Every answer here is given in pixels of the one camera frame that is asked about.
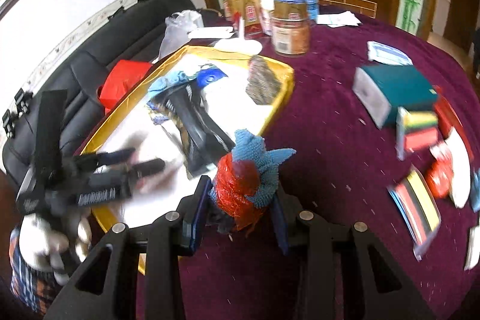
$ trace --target black leather couch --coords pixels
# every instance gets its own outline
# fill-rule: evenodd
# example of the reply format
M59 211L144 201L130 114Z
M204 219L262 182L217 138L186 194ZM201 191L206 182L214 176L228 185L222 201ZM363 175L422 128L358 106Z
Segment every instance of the black leather couch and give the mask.
M114 65L121 59L150 61L158 56L165 18L187 9L195 10L191 0L138 0L127 10L122 7L49 77L39 93L68 90L60 140L63 156L73 155L104 116L97 89ZM3 148L3 164L15 192L22 184L35 146L39 93L32 99L30 113L15 122L15 138Z

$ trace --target plaid shirt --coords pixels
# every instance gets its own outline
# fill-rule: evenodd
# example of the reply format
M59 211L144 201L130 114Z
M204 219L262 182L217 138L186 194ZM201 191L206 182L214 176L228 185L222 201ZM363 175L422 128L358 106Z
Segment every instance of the plaid shirt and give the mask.
M42 272L28 266L20 254L18 237L20 228L10 235L10 264L13 270L10 289L25 305L33 311L45 314L60 289L53 272Z

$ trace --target silver screw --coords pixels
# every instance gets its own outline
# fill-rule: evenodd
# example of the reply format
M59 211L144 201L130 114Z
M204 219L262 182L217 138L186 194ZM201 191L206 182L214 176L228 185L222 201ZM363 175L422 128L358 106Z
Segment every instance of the silver screw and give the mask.
M169 221L175 221L176 219L178 219L178 217L180 217L180 213L178 213L177 211L169 211L165 215L165 218Z
M299 217L302 219L302 220L306 220L306 221L309 221L311 219L314 218L314 214L311 212L311 211L301 211L299 213Z
M357 221L354 226L356 231L359 232L365 232L368 229L368 226L365 223L362 223L361 221Z
M114 226L112 226L112 231L116 234L119 234L120 232L123 232L125 229L125 224L124 223L116 223Z

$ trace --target teal box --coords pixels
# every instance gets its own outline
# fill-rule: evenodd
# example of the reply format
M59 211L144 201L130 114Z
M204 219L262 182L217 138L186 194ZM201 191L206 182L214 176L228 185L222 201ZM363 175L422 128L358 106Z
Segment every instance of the teal box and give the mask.
M353 92L378 129L395 124L399 106L409 111L432 110L438 95L413 65L364 65L357 68Z

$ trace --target white glove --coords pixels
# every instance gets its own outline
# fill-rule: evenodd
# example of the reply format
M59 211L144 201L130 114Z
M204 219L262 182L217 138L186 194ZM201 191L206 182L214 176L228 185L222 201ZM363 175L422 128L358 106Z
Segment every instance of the white glove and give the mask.
M75 252L83 262L88 254L92 241L92 231L87 217L90 210L73 211L64 218L68 226L77 227ZM68 275L62 273L63 263L59 254L69 248L69 240L61 232L51 229L50 224L36 214L23 218L20 228L19 248L23 260L32 269L43 272L54 272L58 284L64 286Z

